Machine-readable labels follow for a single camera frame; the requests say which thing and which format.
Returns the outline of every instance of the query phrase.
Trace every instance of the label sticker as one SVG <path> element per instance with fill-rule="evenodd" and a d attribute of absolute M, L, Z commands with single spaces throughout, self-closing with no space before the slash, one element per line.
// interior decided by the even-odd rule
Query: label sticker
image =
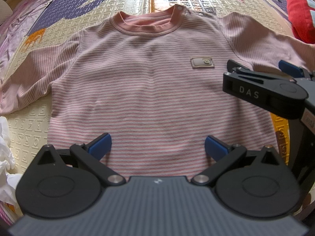
<path fill-rule="evenodd" d="M 190 60 L 193 68 L 214 68 L 212 57 L 196 57 Z"/>
<path fill-rule="evenodd" d="M 303 122 L 305 126 L 313 132 L 313 134 L 315 134 L 315 116 L 307 108 L 304 110 L 301 122 Z"/>

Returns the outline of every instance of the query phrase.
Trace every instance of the play mat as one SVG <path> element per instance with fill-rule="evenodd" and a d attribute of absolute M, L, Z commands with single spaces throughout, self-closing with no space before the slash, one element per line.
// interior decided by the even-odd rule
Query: play mat
<path fill-rule="evenodd" d="M 232 11 L 248 14 L 276 32 L 292 35 L 287 20 L 286 0 L 53 0 L 23 38 L 9 61 L 4 79 L 18 68 L 31 50 L 63 43 L 73 33 L 98 24 L 117 11 L 144 14 L 165 10 L 176 3 L 219 17 Z M 23 110 L 6 115 L 17 172 L 23 173 L 39 149 L 47 143 L 50 114 L 49 94 Z M 288 122 L 275 115 L 272 118 L 280 153 L 288 161 Z"/>

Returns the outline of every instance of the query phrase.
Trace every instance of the shirt patch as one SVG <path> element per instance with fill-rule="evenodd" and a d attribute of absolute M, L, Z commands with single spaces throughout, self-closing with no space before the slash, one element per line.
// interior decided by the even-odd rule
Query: shirt patch
<path fill-rule="evenodd" d="M 200 68 L 200 67 L 205 67 L 205 68 L 214 68 L 215 65 L 213 64 L 212 57 L 196 57 L 192 58 L 190 60 L 192 63 L 193 68 Z"/>

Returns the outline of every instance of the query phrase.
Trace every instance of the shirt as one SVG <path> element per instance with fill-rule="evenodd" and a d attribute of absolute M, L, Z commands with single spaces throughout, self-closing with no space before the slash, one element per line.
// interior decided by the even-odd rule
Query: shirt
<path fill-rule="evenodd" d="M 314 46 L 277 34 L 250 16 L 218 18 L 175 5 L 131 16 L 119 12 L 65 43 L 31 51 L 0 88 L 0 113 L 52 92 L 48 143 L 69 148 L 108 132 L 101 162 L 123 176 L 201 172 L 214 135 L 260 150 L 277 145 L 269 112 L 222 91 L 228 59 L 279 73 L 283 59 L 313 68 Z M 214 67 L 193 68 L 207 57 Z"/>

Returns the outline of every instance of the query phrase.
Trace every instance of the shirt sleeve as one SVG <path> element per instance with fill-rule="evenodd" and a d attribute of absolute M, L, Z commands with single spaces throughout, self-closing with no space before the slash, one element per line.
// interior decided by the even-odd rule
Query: shirt sleeve
<path fill-rule="evenodd" d="M 60 45 L 31 51 L 16 71 L 0 86 L 0 114 L 20 110 L 48 94 L 79 53 L 80 32 Z"/>
<path fill-rule="evenodd" d="M 280 60 L 315 70 L 315 45 L 278 34 L 254 18 L 237 12 L 219 18 L 218 21 L 235 54 L 251 64 L 253 70 L 279 73 Z"/>

